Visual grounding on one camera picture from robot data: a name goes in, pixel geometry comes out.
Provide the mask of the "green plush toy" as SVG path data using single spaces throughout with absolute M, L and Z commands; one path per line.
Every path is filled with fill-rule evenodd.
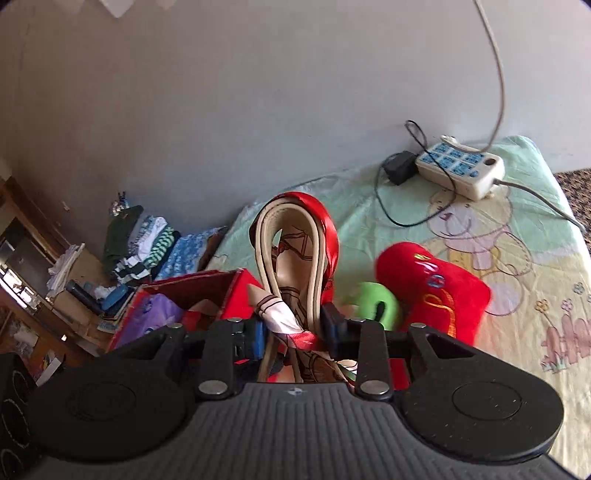
M 376 320 L 387 331 L 396 331 L 403 319 L 402 307 L 394 294 L 377 282 L 360 283 L 342 306 L 344 315 L 356 320 Z

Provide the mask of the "red plush toy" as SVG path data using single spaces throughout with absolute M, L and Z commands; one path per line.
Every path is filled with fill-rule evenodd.
M 396 243 L 375 263 L 375 276 L 397 299 L 397 329 L 423 323 L 467 345 L 474 345 L 492 292 L 467 270 L 433 256 L 412 242 Z

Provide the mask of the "red cream strap bag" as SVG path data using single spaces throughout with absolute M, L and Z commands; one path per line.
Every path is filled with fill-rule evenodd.
M 303 192 L 277 195 L 259 211 L 249 240 L 262 283 L 249 288 L 249 303 L 270 332 L 259 381 L 284 354 L 297 383 L 348 383 L 355 363 L 332 360 L 322 334 L 322 305 L 334 299 L 339 262 L 337 228 L 324 204 Z

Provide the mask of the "wooden shelf with clutter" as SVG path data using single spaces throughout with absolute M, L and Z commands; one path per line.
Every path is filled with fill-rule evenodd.
M 117 293 L 99 259 L 70 244 L 17 181 L 1 181 L 1 309 L 38 337 L 21 356 L 33 375 L 53 352 L 82 366 L 108 351 L 133 292 Z

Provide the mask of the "red cardboard box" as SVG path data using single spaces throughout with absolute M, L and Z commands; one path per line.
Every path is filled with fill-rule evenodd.
M 249 319 L 253 314 L 249 305 L 249 285 L 262 286 L 246 269 L 201 271 L 143 285 L 126 308 L 107 351 L 113 351 L 139 335 L 135 318 L 139 318 L 148 301 L 155 296 L 166 297 L 182 311 L 180 323 L 190 332 L 206 330 L 216 320 Z

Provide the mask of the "purple tissue pack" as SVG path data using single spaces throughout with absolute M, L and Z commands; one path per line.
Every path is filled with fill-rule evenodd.
M 148 333 L 172 323 L 179 323 L 184 310 L 168 297 L 154 294 L 144 297 L 131 312 L 119 332 L 114 349 L 122 347 Z

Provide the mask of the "blue floral cloth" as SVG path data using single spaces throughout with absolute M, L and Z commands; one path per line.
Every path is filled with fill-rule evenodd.
M 154 280 L 167 280 L 204 270 L 227 231 L 226 227 L 215 227 L 180 237 Z

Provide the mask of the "stack of folded clothes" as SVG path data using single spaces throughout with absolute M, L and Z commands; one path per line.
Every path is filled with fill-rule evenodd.
M 141 205 L 120 210 L 110 221 L 101 258 L 104 273 L 117 284 L 154 280 L 180 239 L 168 221 Z

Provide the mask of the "cartoon print bed sheet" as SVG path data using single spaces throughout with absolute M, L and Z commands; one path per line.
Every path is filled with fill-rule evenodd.
M 590 473 L 590 255 L 570 207 L 535 143 L 502 140 L 502 182 L 473 202 L 421 177 L 396 186 L 377 166 L 301 184 L 327 208 L 339 235 L 335 305 L 393 244 L 412 242 L 488 285 L 477 346 L 526 370 L 560 395 L 564 423 L 553 457 Z

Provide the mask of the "black power adapter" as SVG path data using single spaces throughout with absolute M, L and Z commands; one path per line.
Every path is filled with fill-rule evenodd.
M 389 156 L 383 163 L 383 170 L 391 183 L 396 186 L 404 184 L 418 174 L 417 155 L 410 151 Z

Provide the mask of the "white blue power strip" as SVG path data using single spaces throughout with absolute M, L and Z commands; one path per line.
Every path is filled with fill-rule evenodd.
M 506 169 L 501 157 L 490 153 L 466 153 L 438 143 L 416 159 L 419 174 L 469 200 L 483 199 L 502 180 Z

